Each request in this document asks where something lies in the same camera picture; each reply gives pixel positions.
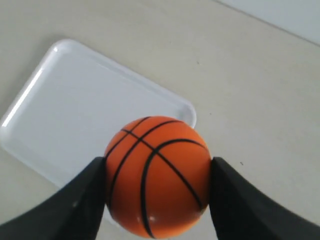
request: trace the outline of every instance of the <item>beige tabletop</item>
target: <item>beige tabletop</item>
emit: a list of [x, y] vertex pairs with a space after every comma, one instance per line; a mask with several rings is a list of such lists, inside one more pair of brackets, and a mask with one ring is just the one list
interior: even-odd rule
[[[0, 115], [72, 38], [190, 100], [196, 130], [271, 198], [320, 224], [320, 47], [211, 0], [0, 0]], [[0, 149], [0, 223], [57, 188]], [[177, 239], [211, 240], [210, 215]], [[103, 221], [98, 239], [137, 239]]]

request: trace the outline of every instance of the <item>white table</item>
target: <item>white table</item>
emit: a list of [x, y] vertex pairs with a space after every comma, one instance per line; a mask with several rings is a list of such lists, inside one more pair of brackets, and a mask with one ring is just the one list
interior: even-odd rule
[[[73, 38], [189, 99], [196, 129], [260, 190], [320, 224], [320, 47], [210, 0], [0, 0], [0, 115]], [[56, 187], [0, 151], [0, 223]], [[178, 240], [212, 239], [208, 213]], [[98, 239], [137, 239], [104, 221]]]

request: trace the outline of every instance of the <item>white tray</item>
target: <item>white tray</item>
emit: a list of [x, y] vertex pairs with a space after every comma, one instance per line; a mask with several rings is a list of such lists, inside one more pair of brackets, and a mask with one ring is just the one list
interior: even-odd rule
[[0, 146], [62, 187], [104, 154], [123, 125], [153, 115], [196, 124], [184, 98], [66, 39], [51, 47], [1, 119]]

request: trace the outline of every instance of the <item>orange ball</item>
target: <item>orange ball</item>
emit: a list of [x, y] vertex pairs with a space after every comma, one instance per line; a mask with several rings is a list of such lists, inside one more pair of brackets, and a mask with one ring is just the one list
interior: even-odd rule
[[126, 125], [105, 150], [106, 204], [113, 219], [145, 238], [193, 226], [209, 202], [211, 157], [184, 122], [152, 116]]

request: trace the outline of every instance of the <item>toy basketball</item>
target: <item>toy basketball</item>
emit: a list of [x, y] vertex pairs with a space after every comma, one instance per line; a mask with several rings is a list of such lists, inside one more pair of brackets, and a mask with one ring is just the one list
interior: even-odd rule
[[113, 219], [145, 238], [177, 236], [209, 202], [211, 157], [198, 133], [165, 116], [124, 126], [105, 151], [106, 204]]

